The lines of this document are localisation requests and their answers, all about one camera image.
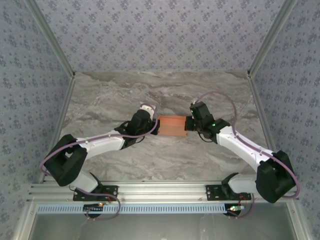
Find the marble table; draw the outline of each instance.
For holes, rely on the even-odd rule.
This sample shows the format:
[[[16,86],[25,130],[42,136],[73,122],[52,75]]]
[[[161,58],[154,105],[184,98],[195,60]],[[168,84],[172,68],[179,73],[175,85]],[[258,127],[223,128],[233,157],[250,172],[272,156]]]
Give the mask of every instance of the marble table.
[[[190,103],[210,90],[220,90],[235,102],[237,130],[266,147],[261,123],[246,75],[223,71],[77,73],[61,136],[91,137],[119,126],[141,103],[156,105],[160,115],[190,115]],[[233,121],[225,97],[203,99],[213,116]],[[253,169],[228,149],[187,137],[150,135],[139,144],[87,160],[83,170],[101,180],[223,180],[231,173]]]

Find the orange block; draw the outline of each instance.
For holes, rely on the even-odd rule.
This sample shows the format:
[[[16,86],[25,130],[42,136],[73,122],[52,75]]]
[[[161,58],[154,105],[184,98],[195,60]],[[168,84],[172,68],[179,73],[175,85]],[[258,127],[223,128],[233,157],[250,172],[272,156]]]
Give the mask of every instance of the orange block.
[[[185,130],[186,117],[185,116],[159,116],[160,128],[159,135],[186,137]]]

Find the gray marble tabletop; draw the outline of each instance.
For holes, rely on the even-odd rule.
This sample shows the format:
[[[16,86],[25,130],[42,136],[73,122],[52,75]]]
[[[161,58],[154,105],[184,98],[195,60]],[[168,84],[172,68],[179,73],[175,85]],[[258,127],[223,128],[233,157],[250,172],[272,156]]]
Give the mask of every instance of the gray marble tabletop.
[[[99,72],[77,73],[61,136],[75,138],[107,133],[139,109],[156,105],[160,115],[190,115],[190,103],[210,90],[220,90],[235,102],[237,130],[266,147],[248,80],[241,72]],[[213,116],[233,121],[225,97],[203,99]],[[139,144],[88,159],[83,170],[101,180],[223,180],[231,173],[253,173],[230,150],[203,142],[197,133],[187,137],[150,135]]]

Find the enclosure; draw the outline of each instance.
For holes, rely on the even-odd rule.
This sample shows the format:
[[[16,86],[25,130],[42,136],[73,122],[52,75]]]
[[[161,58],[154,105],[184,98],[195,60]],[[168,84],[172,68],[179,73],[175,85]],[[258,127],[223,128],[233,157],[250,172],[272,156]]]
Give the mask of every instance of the enclosure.
[[[316,0],[3,0],[0,8],[1,239],[320,239]],[[247,218],[224,216],[231,202],[210,202],[206,186],[255,171],[196,132],[149,135],[84,162],[118,186],[128,208],[107,223],[87,221],[86,202],[38,170],[66,134],[108,133],[142,103],[190,116],[212,90],[237,110],[235,118],[227,98],[208,95],[215,119],[236,119],[239,133],[288,154],[297,198],[270,204],[255,195]]]

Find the patterned wallpaper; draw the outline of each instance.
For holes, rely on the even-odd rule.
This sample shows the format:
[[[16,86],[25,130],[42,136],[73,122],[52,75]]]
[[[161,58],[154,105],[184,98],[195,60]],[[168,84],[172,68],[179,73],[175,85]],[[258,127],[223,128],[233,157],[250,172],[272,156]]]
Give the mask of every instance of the patterned wallpaper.
[[[256,74],[277,149],[301,182],[301,199],[320,239],[320,2],[298,0]]]
[[[0,239],[13,236],[69,77],[23,0],[0,1]]]
[[[76,72],[246,70],[283,0],[37,0]]]

